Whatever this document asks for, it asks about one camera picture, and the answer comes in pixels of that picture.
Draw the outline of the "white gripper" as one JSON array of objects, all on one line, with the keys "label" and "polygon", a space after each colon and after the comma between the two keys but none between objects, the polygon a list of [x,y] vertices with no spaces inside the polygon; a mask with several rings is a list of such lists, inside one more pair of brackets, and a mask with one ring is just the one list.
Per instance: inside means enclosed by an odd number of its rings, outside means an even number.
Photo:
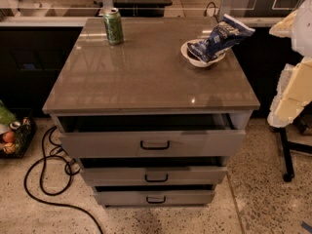
[{"label": "white gripper", "polygon": [[[269,33],[280,38],[292,37],[292,49],[312,57],[312,0],[305,0],[297,11],[274,24]],[[281,72],[267,122],[284,128],[312,101],[312,58],[297,65],[286,64]]]}]

